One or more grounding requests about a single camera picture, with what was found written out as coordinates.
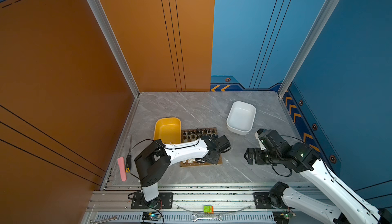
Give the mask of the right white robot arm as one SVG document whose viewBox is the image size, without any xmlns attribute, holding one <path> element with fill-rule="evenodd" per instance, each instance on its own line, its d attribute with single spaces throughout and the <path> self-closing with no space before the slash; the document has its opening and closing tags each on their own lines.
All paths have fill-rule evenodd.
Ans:
<svg viewBox="0 0 392 224">
<path fill-rule="evenodd" d="M 283 165 L 309 180 L 332 205 L 300 194 L 288 184 L 277 182 L 269 191 L 269 202 L 276 208 L 297 209 L 324 224 L 390 224 L 392 214 L 387 209 L 378 209 L 345 184 L 325 162 L 317 151 L 304 143 L 293 146 L 283 141 L 280 145 L 260 140 L 261 148 L 248 148 L 244 158 L 248 164 Z"/>
</svg>

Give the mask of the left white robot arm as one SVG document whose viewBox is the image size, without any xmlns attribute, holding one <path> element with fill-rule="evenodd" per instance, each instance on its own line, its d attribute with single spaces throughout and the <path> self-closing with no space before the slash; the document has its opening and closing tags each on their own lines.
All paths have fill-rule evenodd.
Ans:
<svg viewBox="0 0 392 224">
<path fill-rule="evenodd" d="M 230 149 L 226 136 L 204 135 L 193 142 L 181 144 L 165 144 L 160 139 L 151 142 L 134 159 L 145 201 L 158 198 L 158 182 L 169 167 L 189 159 L 216 165 L 220 155 Z"/>
</svg>

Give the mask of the wooden chess board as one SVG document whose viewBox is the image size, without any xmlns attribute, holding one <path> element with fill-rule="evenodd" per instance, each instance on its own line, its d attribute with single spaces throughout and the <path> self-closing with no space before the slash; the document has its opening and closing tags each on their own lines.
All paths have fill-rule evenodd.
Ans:
<svg viewBox="0 0 392 224">
<path fill-rule="evenodd" d="M 217 129 L 216 128 L 197 128 L 192 130 L 182 130 L 181 143 L 197 142 L 203 136 L 209 136 L 212 139 L 217 139 Z M 180 167 L 196 167 L 196 166 L 209 166 L 209 163 L 202 158 L 191 158 L 180 162 Z"/>
</svg>

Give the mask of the right circuit board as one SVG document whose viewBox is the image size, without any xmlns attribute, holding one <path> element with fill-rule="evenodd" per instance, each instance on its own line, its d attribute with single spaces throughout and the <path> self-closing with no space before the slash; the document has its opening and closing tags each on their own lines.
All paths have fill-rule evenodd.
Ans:
<svg viewBox="0 0 392 224">
<path fill-rule="evenodd" d="M 294 212 L 273 212 L 276 224 L 289 224 L 290 220 L 297 217 Z"/>
</svg>

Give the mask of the circuit board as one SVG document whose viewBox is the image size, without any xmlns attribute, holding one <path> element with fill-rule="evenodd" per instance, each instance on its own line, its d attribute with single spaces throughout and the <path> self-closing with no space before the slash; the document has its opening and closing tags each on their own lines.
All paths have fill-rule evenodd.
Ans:
<svg viewBox="0 0 392 224">
<path fill-rule="evenodd" d="M 289 224 L 290 220 L 297 217 L 294 212 L 273 212 L 276 224 Z"/>
<path fill-rule="evenodd" d="M 163 217 L 158 212 L 143 212 L 141 216 L 142 224 L 158 224 L 163 222 Z"/>
</svg>

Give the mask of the left circuit board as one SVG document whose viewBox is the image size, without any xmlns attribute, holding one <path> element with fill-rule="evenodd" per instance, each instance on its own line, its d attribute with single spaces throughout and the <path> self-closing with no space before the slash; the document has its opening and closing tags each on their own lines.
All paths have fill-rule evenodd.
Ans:
<svg viewBox="0 0 392 224">
<path fill-rule="evenodd" d="M 141 216 L 142 224 L 158 224 L 163 222 L 163 217 L 158 212 L 143 212 Z"/>
</svg>

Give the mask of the white plastic tray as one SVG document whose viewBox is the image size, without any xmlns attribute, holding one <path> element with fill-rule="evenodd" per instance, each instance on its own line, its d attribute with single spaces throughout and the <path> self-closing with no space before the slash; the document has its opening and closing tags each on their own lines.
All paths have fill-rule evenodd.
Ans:
<svg viewBox="0 0 392 224">
<path fill-rule="evenodd" d="M 257 109 L 242 101 L 233 103 L 227 118 L 227 128 L 238 135 L 247 135 L 253 127 Z"/>
</svg>

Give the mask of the yellow plastic tray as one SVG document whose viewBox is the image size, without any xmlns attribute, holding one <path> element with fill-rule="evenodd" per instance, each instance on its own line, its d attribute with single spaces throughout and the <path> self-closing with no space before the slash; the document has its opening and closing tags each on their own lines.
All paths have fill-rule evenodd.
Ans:
<svg viewBox="0 0 392 224">
<path fill-rule="evenodd" d="M 161 140 L 165 144 L 180 144 L 181 135 L 181 120 L 179 118 L 162 118 L 155 124 L 154 140 Z"/>
</svg>

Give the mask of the green orange small block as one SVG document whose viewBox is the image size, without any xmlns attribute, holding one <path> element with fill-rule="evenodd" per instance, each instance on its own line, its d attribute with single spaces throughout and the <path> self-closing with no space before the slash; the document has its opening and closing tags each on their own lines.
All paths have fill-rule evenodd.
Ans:
<svg viewBox="0 0 392 224">
<path fill-rule="evenodd" d="M 204 205 L 203 213 L 205 214 L 214 214 L 214 207 L 212 205 Z"/>
</svg>

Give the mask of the silver wrench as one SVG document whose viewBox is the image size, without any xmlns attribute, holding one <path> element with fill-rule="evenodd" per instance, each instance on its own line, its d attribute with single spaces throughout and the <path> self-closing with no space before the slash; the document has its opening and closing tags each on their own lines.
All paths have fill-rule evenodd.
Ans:
<svg viewBox="0 0 392 224">
<path fill-rule="evenodd" d="M 191 216 L 191 221 L 192 222 L 197 222 L 197 221 L 220 221 L 222 222 L 224 220 L 224 215 L 223 214 L 218 214 L 218 215 L 197 215 L 197 214 L 192 214 Z"/>
</svg>

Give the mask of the black yellow screwdriver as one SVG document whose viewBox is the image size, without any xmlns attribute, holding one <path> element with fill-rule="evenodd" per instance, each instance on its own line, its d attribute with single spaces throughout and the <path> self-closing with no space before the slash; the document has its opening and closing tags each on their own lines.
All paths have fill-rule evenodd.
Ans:
<svg viewBox="0 0 392 224">
<path fill-rule="evenodd" d="M 129 141 L 129 151 L 125 160 L 125 169 L 126 169 L 126 173 L 131 173 L 131 165 L 132 165 L 132 155 L 131 155 L 131 151 L 132 151 L 132 138 L 133 136 L 130 135 L 130 141 Z"/>
</svg>

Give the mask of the pink eraser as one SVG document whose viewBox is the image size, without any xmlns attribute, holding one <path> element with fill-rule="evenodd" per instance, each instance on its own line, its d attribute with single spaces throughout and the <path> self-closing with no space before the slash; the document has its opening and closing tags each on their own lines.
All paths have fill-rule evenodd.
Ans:
<svg viewBox="0 0 392 224">
<path fill-rule="evenodd" d="M 125 182 L 127 180 L 127 173 L 126 173 L 126 168 L 125 168 L 124 157 L 119 157 L 117 159 L 117 164 L 118 164 L 118 167 L 119 167 L 121 181 Z"/>
</svg>

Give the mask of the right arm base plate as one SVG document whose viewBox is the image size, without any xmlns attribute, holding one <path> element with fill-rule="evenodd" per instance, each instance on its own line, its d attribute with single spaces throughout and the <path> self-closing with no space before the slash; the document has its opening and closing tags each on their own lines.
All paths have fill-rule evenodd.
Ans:
<svg viewBox="0 0 392 224">
<path fill-rule="evenodd" d="M 269 193 L 254 192 L 253 197 L 256 209 L 273 209 Z"/>
</svg>

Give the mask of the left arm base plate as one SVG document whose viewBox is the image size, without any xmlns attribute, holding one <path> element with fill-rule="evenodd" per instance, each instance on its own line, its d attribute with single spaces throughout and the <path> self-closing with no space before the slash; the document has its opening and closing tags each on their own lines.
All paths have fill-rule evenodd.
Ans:
<svg viewBox="0 0 392 224">
<path fill-rule="evenodd" d="M 151 201 L 146 201 L 144 194 L 137 191 L 129 194 L 128 200 L 131 201 L 131 209 L 165 210 L 172 208 L 173 196 L 174 194 L 172 192 L 160 192 L 157 198 Z"/>
</svg>

